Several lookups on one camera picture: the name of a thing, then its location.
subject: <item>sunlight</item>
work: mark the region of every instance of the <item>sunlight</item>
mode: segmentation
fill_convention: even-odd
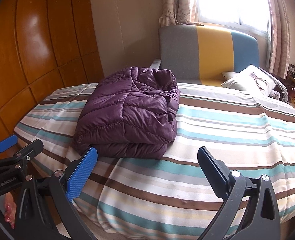
[[[200,18],[250,25],[268,31],[268,0],[198,0]]]

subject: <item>gray yellow blue headboard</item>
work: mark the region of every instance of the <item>gray yellow blue headboard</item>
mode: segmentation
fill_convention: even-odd
[[[178,81],[222,83],[222,72],[259,67],[257,40],[245,33],[212,26],[175,25],[159,29],[161,68]]]

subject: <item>white pillow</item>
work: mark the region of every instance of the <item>white pillow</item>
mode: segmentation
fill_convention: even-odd
[[[275,83],[259,68],[249,65],[238,75],[222,84],[225,88],[248,91],[255,96],[268,97],[275,88]]]
[[[236,72],[222,72],[221,74],[225,80],[229,80],[229,79],[235,77],[236,75],[238,75],[238,73],[236,73]]]

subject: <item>window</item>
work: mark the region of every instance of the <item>window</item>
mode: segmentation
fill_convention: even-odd
[[[198,0],[198,21],[267,34],[268,0]]]

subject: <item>screw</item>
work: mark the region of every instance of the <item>screw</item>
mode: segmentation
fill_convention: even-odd
[[[27,175],[27,176],[25,177],[25,180],[27,180],[27,181],[30,181],[31,179],[33,179],[33,176],[32,176],[32,175]]]
[[[265,181],[269,181],[270,178],[269,178],[268,175],[263,175],[263,176],[262,176],[262,179],[265,180]]]
[[[231,174],[232,174],[233,177],[236,177],[236,178],[241,176],[241,173],[239,171],[236,171],[236,170],[232,171]]]
[[[54,173],[55,177],[61,177],[63,175],[63,171],[62,170],[58,170]]]

